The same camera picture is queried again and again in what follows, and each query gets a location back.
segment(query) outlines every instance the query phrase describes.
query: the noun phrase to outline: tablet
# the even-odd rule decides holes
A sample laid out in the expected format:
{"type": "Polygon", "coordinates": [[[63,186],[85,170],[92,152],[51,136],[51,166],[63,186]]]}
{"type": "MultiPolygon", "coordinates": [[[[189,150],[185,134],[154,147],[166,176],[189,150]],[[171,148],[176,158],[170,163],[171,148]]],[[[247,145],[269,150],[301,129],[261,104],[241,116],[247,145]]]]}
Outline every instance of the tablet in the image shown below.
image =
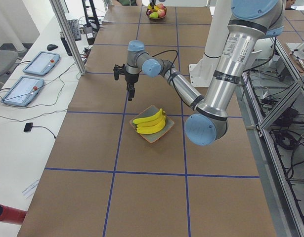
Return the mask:
{"type": "Polygon", "coordinates": [[[28,74],[44,76],[55,67],[59,59],[60,55],[57,53],[41,51],[22,71],[28,74]]]}
{"type": "Polygon", "coordinates": [[[44,85],[42,78],[22,76],[2,98],[2,103],[19,107],[27,106],[44,85]]]}

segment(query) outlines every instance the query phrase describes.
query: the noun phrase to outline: blue joint cap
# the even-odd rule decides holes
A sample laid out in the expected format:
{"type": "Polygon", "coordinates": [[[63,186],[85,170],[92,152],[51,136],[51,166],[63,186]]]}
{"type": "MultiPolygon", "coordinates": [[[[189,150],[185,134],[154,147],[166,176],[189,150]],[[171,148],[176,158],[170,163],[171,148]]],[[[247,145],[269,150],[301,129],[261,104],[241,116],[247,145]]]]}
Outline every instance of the blue joint cap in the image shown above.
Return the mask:
{"type": "Polygon", "coordinates": [[[231,10],[240,20],[253,20],[264,16],[278,3],[278,0],[232,0],[231,10]]]}
{"type": "Polygon", "coordinates": [[[279,27],[273,30],[269,30],[266,32],[266,36],[264,38],[270,38],[270,37],[275,37],[279,36],[282,32],[284,31],[284,27],[279,27]]]}
{"type": "Polygon", "coordinates": [[[142,41],[132,40],[129,42],[128,51],[130,52],[139,52],[145,49],[145,45],[142,41]]]}
{"type": "Polygon", "coordinates": [[[199,146],[210,145],[217,138],[214,123],[201,114],[193,114],[187,119],[185,132],[189,140],[199,146]]]}
{"type": "Polygon", "coordinates": [[[149,77],[156,77],[161,72],[161,65],[156,59],[148,59],[142,65],[142,70],[149,77]]]}

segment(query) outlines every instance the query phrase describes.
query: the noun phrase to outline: white desk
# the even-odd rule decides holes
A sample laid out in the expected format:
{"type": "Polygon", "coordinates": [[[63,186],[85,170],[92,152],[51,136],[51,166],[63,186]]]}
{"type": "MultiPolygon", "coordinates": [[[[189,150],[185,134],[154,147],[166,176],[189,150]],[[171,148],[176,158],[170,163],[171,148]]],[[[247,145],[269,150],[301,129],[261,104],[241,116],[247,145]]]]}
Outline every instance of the white desk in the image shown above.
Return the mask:
{"type": "MultiPolygon", "coordinates": [[[[66,17],[67,19],[73,19],[69,14],[66,17]]],[[[58,48],[52,52],[61,55],[60,62],[49,74],[43,77],[45,83],[54,80],[74,63],[73,57],[69,57],[65,51],[59,38],[59,32],[60,28],[54,17],[23,58],[23,61],[30,61],[40,51],[46,51],[48,44],[58,45],[58,48]]],[[[82,52],[84,47],[88,46],[86,37],[82,35],[82,40],[77,41],[76,44],[79,51],[82,52]]],[[[25,66],[26,64],[22,64],[16,68],[4,88],[10,88],[24,74],[22,69],[25,66]]],[[[24,120],[43,113],[65,110],[76,89],[78,83],[76,75],[79,77],[78,72],[76,65],[74,65],[61,77],[65,86],[55,105],[15,108],[8,107],[0,102],[0,115],[24,120]]],[[[62,85],[63,83],[57,79],[45,86],[29,106],[54,103],[62,85]]],[[[45,126],[57,135],[65,114],[66,112],[54,113],[24,122],[0,118],[0,204],[22,210],[29,208],[33,195],[25,199],[22,191],[40,178],[55,141],[52,134],[44,128],[32,128],[31,132],[24,133],[25,123],[33,122],[33,126],[45,126]]],[[[18,225],[0,223],[0,237],[15,237],[19,229],[20,226],[18,225]]]]}

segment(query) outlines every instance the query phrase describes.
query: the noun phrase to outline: yellow banana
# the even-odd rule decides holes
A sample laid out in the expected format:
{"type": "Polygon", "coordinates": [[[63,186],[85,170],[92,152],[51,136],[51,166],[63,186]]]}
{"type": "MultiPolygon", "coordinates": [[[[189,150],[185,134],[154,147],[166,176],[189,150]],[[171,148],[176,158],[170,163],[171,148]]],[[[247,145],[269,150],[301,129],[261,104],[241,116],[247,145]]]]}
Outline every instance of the yellow banana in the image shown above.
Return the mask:
{"type": "Polygon", "coordinates": [[[156,125],[150,127],[138,127],[136,132],[140,134],[153,134],[161,131],[166,125],[166,116],[163,116],[163,119],[156,125]]]}
{"type": "Polygon", "coordinates": [[[163,109],[159,109],[159,111],[152,115],[152,116],[149,116],[149,117],[145,117],[145,118],[136,118],[133,120],[133,123],[134,124],[139,124],[139,123],[142,123],[142,122],[150,122],[150,121],[153,121],[153,120],[156,120],[158,117],[162,116],[163,115],[163,109]]]}
{"type": "Polygon", "coordinates": [[[165,111],[163,111],[163,116],[159,116],[157,119],[149,121],[149,122],[141,122],[139,124],[136,125],[136,127],[150,127],[150,126],[154,126],[156,124],[158,124],[162,119],[166,119],[165,115],[165,111]]]}

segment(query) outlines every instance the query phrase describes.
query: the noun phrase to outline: black computer mouse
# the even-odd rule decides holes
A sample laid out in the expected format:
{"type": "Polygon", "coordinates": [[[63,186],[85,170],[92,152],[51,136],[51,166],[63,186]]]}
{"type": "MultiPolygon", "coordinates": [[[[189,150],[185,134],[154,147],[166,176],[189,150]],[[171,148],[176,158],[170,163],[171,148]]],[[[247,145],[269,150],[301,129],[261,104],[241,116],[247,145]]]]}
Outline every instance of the black computer mouse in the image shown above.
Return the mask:
{"type": "Polygon", "coordinates": [[[56,48],[58,48],[58,46],[55,45],[55,44],[49,44],[49,45],[47,46],[47,50],[48,50],[48,51],[52,51],[52,50],[54,50],[54,49],[56,49],[56,48]]]}

